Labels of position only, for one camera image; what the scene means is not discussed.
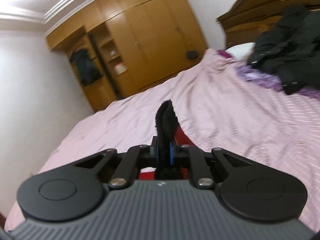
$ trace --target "black clothing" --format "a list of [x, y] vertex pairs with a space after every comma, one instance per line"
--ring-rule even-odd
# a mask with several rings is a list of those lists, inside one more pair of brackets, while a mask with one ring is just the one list
[[179, 126], [172, 101], [162, 103], [156, 113], [157, 139], [159, 143], [159, 163], [155, 170], [155, 179], [183, 179], [180, 168], [170, 164], [170, 142]]
[[248, 64], [278, 75], [288, 95], [306, 85], [320, 89], [320, 12], [290, 7], [257, 39]]
[[80, 49], [72, 53], [70, 62], [76, 62], [80, 83], [85, 87], [102, 78], [94, 62], [89, 57], [86, 49]]

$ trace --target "bed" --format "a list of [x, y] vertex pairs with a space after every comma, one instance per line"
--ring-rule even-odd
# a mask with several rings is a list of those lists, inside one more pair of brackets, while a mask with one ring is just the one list
[[[277, 22], [286, 7], [301, 3], [320, 8], [320, 0], [237, 0], [218, 18], [226, 33], [226, 47], [254, 41]], [[308, 190], [300, 220], [318, 231], [320, 101], [245, 82], [236, 74], [243, 64], [207, 50], [193, 68], [79, 122], [40, 172], [107, 148], [126, 152], [132, 145], [149, 144], [156, 135], [156, 111], [171, 99], [182, 130], [201, 149], [222, 147], [299, 178]], [[12, 230], [22, 221], [15, 203], [5, 229]]]

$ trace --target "black jacket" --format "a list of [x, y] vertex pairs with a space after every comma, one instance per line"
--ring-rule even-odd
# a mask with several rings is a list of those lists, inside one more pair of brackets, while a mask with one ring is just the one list
[[306, 85], [320, 89], [320, 12], [290, 7], [257, 39], [248, 64], [278, 75], [288, 95]]
[[76, 62], [78, 76], [82, 86], [87, 86], [102, 78], [94, 62], [89, 57], [87, 49], [79, 49], [70, 56], [70, 62]]

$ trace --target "purple fabric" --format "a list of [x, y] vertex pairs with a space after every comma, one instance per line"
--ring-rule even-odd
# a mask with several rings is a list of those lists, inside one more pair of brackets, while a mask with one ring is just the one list
[[223, 56], [225, 58], [232, 58], [232, 55], [224, 50], [217, 50], [217, 52], [219, 53], [220, 56]]
[[[251, 81], [265, 88], [272, 88], [278, 92], [283, 90], [281, 80], [276, 75], [262, 73], [258, 69], [251, 68], [251, 66], [241, 66], [237, 68], [237, 73], [238, 76], [245, 81]], [[311, 87], [305, 87], [298, 93], [310, 98], [316, 98], [320, 100], [320, 91]]]

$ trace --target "ribbed gray surface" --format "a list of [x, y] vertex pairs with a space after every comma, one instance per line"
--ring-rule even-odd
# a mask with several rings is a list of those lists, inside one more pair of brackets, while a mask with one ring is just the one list
[[61, 225], [26, 221], [10, 233], [17, 240], [307, 240], [298, 220], [259, 225], [229, 213], [207, 190], [189, 181], [135, 181], [112, 191], [95, 212]]

